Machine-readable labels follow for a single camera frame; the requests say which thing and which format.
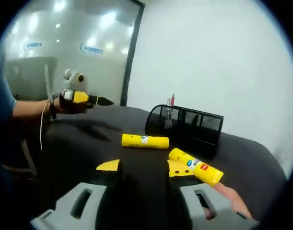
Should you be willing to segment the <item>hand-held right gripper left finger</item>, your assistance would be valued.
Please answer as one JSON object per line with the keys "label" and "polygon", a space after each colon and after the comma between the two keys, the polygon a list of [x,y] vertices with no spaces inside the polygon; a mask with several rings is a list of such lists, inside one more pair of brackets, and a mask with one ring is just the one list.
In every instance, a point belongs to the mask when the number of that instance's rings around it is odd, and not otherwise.
{"label": "hand-held right gripper left finger", "polygon": [[121,180],[121,161],[104,162],[89,183],[76,185],[31,225],[36,230],[115,230]]}

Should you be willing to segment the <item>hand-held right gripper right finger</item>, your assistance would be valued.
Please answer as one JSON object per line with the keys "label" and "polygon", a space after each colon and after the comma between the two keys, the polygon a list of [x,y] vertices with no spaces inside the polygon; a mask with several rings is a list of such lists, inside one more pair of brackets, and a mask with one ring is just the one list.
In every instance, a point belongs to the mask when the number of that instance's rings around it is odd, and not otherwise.
{"label": "hand-held right gripper right finger", "polygon": [[254,230],[258,222],[197,179],[185,165],[168,160],[168,208],[173,230]]}

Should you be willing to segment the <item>person's right hand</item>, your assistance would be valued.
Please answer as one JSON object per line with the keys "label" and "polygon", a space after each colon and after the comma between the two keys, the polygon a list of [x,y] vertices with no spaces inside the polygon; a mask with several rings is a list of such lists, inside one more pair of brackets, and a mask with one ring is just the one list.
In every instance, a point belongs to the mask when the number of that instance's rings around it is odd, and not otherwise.
{"label": "person's right hand", "polygon": [[246,217],[252,218],[251,213],[249,212],[246,204],[240,195],[232,188],[223,185],[222,183],[217,183],[213,187],[216,191],[218,191],[225,198],[229,199],[232,204],[232,209],[237,212],[243,213]]}

